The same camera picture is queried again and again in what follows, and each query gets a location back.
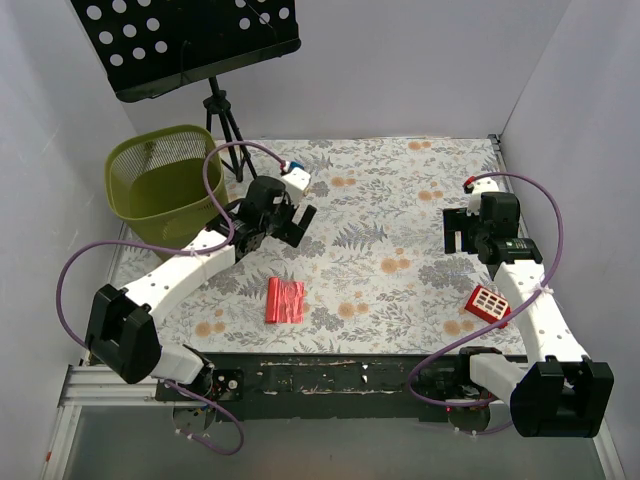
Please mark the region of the floral patterned table mat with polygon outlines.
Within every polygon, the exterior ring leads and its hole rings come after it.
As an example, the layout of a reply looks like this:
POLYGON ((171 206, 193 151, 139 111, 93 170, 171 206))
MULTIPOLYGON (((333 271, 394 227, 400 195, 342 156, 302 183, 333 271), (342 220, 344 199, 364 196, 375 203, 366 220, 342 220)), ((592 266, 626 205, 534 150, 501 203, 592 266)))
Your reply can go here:
POLYGON ((471 255, 448 255, 441 212, 466 202, 463 181, 500 168, 487 139, 272 140, 274 156, 311 175, 316 215, 300 245, 265 240, 184 299, 156 327, 166 343, 202 352, 436 351, 482 327, 464 309, 489 281, 471 255), (266 324, 271 277, 304 283, 301 324, 266 324))

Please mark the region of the aluminium frame rail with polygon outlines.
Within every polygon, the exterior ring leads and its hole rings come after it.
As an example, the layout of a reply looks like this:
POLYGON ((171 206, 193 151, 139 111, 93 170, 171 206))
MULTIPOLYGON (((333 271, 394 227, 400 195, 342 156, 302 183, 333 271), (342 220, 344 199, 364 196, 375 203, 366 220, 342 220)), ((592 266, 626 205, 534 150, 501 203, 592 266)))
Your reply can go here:
POLYGON ((84 407, 144 406, 154 401, 157 384, 149 377, 127 384, 105 365, 69 366, 40 478, 63 478, 84 407))

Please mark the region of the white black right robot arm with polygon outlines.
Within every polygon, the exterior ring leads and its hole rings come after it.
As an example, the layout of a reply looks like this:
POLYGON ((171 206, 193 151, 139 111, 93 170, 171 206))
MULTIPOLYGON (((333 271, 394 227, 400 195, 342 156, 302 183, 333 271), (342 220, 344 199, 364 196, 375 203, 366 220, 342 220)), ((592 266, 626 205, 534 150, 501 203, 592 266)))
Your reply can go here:
POLYGON ((475 397, 484 389, 508 405, 523 437, 585 437, 599 432, 614 384, 611 368, 590 359, 542 287, 542 256, 518 234, 520 204, 511 193, 483 193, 467 208, 443 212, 447 253, 475 254, 514 313, 527 370, 495 349, 466 347, 452 373, 454 389, 475 397))

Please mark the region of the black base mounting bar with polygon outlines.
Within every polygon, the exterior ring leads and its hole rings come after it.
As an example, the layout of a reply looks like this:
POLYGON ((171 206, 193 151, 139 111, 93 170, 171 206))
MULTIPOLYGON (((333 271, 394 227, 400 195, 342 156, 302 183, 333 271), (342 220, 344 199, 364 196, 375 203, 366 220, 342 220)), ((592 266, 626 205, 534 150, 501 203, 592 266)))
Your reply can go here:
POLYGON ((240 421, 407 418, 485 430, 507 421, 501 403, 462 407, 487 393, 459 381, 454 355, 415 378, 419 355, 211 354, 187 390, 240 421))

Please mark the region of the black perforated music stand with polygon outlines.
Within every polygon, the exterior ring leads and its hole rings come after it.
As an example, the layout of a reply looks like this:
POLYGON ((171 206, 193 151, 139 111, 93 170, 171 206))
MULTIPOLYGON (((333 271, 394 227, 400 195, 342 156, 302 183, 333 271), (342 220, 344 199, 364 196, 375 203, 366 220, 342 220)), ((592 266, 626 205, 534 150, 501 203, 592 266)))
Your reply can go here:
POLYGON ((219 118, 227 141, 242 136, 218 75, 301 46, 295 4, 287 0, 72 0, 71 6, 120 101, 155 99, 206 80, 206 116, 219 118))

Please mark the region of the olive green mesh trash bin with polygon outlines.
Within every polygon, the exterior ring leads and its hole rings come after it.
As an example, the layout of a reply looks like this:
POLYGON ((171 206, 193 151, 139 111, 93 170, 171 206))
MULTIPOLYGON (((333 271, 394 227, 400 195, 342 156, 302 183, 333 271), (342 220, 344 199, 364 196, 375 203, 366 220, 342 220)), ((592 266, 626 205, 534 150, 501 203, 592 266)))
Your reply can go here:
POLYGON ((164 128, 129 139, 104 167, 109 206, 139 239, 170 249, 187 246, 218 215, 203 181, 203 163, 215 148, 194 125, 164 128))

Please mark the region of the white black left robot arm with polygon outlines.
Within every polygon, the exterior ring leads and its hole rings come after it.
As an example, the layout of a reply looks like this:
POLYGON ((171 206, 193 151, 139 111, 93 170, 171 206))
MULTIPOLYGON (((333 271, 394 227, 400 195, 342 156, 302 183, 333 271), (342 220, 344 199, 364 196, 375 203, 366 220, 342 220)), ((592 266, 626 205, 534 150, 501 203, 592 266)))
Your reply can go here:
POLYGON ((212 277, 257 250, 267 237, 299 245, 316 213, 294 216, 311 176, 299 167, 280 178, 259 176, 235 203, 228 221, 216 217, 181 251, 150 274, 95 295, 85 343, 128 384, 147 377, 170 380, 193 400, 214 390, 213 365, 184 345, 160 342, 156 324, 212 277))

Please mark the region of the red plastic trash bag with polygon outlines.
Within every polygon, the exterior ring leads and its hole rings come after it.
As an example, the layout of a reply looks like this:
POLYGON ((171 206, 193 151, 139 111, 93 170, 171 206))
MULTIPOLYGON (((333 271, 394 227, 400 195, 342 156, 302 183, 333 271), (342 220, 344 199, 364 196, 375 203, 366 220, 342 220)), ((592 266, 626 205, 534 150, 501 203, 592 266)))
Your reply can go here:
POLYGON ((301 324, 304 317, 304 283, 271 277, 267 284, 266 324, 301 324))

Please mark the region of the red white toy block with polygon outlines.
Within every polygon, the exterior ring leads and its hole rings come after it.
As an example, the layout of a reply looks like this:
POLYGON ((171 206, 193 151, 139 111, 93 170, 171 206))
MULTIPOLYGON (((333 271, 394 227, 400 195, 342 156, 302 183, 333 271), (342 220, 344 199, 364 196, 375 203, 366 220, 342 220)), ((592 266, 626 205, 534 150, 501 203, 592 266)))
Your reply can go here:
POLYGON ((497 323, 511 313, 502 296, 481 285, 475 287, 464 309, 488 324, 497 323))

